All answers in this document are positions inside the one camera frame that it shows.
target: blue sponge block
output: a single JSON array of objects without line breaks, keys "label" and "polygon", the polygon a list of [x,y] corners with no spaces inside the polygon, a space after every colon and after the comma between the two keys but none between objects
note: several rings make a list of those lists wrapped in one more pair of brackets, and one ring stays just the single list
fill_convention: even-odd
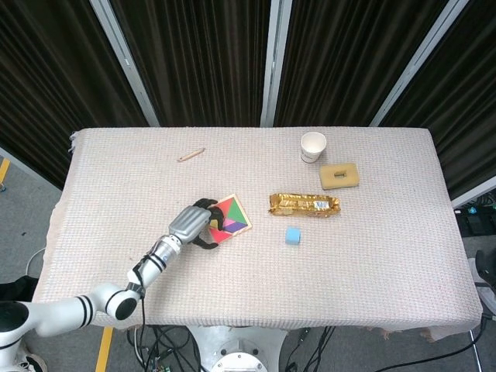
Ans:
[{"label": "blue sponge block", "polygon": [[300,243],[301,231],[296,227],[288,227],[286,230],[286,244],[298,245]]}]

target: white paper cup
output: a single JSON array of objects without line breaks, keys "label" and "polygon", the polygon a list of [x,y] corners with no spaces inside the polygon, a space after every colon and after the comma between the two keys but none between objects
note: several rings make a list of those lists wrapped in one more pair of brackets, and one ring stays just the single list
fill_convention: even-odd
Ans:
[{"label": "white paper cup", "polygon": [[322,133],[308,132],[301,138],[301,159],[314,163],[327,146],[327,139]]}]

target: floor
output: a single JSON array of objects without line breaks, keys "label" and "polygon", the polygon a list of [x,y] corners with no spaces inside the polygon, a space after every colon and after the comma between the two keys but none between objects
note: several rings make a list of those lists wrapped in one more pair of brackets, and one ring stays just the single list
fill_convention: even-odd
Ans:
[{"label": "floor", "polygon": [[[6,191],[0,193],[0,282],[14,281],[25,273],[26,263],[33,253],[43,248],[50,221],[50,214],[60,197],[60,191],[48,188],[33,180],[15,166],[9,168],[5,178]],[[473,257],[479,249],[489,250],[496,246],[496,236],[466,238],[463,240],[467,256]],[[41,271],[42,255],[33,261],[29,273],[37,277]],[[302,347],[294,354],[302,370],[313,353],[321,329],[312,329]],[[34,353],[39,354],[49,366],[50,372],[95,370],[102,338],[102,329],[89,326],[68,334],[41,339],[28,334],[26,342]],[[290,332],[281,351],[280,369],[284,370],[288,354],[295,347],[298,332]],[[468,334],[451,336],[429,344],[418,330],[395,333],[384,340],[378,330],[356,327],[339,327],[322,357],[321,371],[375,371],[394,363],[433,357],[466,346]],[[487,325],[484,336],[477,344],[481,367],[484,372],[496,372],[496,322]],[[108,356],[107,370],[140,370],[126,333],[114,331]],[[172,364],[172,371],[179,370]],[[412,371],[478,371],[472,349],[444,360],[413,367]]]}]

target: robotic arm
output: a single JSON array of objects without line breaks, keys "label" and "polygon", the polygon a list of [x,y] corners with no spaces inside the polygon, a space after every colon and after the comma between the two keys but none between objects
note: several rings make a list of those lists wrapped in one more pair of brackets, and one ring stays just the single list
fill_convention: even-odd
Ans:
[{"label": "robotic arm", "polygon": [[212,221],[223,226],[222,211],[212,207],[217,201],[200,199],[185,208],[169,225],[169,235],[160,237],[141,261],[127,274],[129,283],[122,289],[102,284],[87,295],[53,303],[0,301],[0,372],[24,372],[14,365],[22,336],[35,329],[42,337],[55,336],[82,328],[91,323],[96,312],[105,312],[114,319],[127,319],[146,289],[166,266],[181,252],[181,246],[194,243],[213,249],[216,243],[200,239],[200,232]]}]

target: curtain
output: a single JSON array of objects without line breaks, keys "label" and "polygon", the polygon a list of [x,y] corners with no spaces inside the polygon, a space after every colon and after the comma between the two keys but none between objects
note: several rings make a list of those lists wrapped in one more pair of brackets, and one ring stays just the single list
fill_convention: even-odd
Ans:
[{"label": "curtain", "polygon": [[0,146],[61,188],[72,132],[147,126],[87,0],[0,2]]},{"label": "curtain", "polygon": [[259,126],[270,0],[112,0],[162,126]]},{"label": "curtain", "polygon": [[496,2],[469,2],[382,126],[428,128],[451,198],[496,175]]},{"label": "curtain", "polygon": [[294,0],[276,126],[367,126],[447,0]]}]

